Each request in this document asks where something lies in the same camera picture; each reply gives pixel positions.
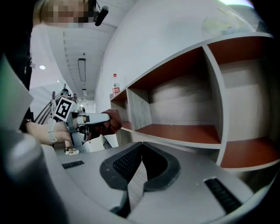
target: white shoe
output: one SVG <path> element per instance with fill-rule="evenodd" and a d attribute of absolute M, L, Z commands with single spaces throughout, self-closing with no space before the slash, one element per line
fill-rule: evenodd
<path fill-rule="evenodd" d="M 73 150 L 72 153 L 69 152 L 69 155 L 70 155 L 70 156 L 71 156 L 71 155 L 77 155 L 77 154 L 79 154 L 79 153 L 80 153 L 79 150 Z"/>

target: brown shelf board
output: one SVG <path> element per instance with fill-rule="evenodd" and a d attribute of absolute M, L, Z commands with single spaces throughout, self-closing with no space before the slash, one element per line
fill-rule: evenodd
<path fill-rule="evenodd" d="M 129 121 L 123 122 L 122 127 L 126 128 L 126 129 L 129 129 L 129 130 L 132 130 L 132 124 Z"/>
<path fill-rule="evenodd" d="M 219 65 L 261 58 L 270 48 L 273 38 L 240 37 L 208 44 Z"/>
<path fill-rule="evenodd" d="M 162 125 L 151 124 L 137 132 L 177 141 L 220 144 L 214 125 Z"/>
<path fill-rule="evenodd" d="M 129 88 L 150 90 L 162 83 L 197 70 L 207 70 L 202 47 L 193 49 L 155 68 Z"/>
<path fill-rule="evenodd" d="M 126 89 L 121 90 L 118 94 L 111 98 L 111 101 L 125 101 L 127 100 Z"/>
<path fill-rule="evenodd" d="M 268 164 L 280 159 L 280 153 L 268 137 L 228 142 L 223 168 L 246 168 Z"/>

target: plastic bottle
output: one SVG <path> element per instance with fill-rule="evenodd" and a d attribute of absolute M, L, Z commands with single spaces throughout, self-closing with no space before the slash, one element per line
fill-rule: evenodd
<path fill-rule="evenodd" d="M 117 74 L 113 74 L 113 94 L 116 95 L 120 91 Z"/>

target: brown fabric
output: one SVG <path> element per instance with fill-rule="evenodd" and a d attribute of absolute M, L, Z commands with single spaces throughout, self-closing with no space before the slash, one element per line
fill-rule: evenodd
<path fill-rule="evenodd" d="M 91 139 L 99 137 L 100 134 L 113 135 L 122 128 L 122 120 L 117 109 L 108 109 L 102 113 L 108 114 L 111 119 L 102 124 L 90 126 Z"/>

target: person's leg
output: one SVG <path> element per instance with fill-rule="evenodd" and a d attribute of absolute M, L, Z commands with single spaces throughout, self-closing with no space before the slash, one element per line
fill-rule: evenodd
<path fill-rule="evenodd" d="M 68 149 L 68 152 L 67 152 L 67 148 L 71 146 L 71 142 L 69 141 L 65 141 L 65 147 L 66 147 L 66 152 L 65 154 L 66 155 L 76 155 L 76 154 L 79 154 L 79 150 L 74 150 L 74 149 Z"/>

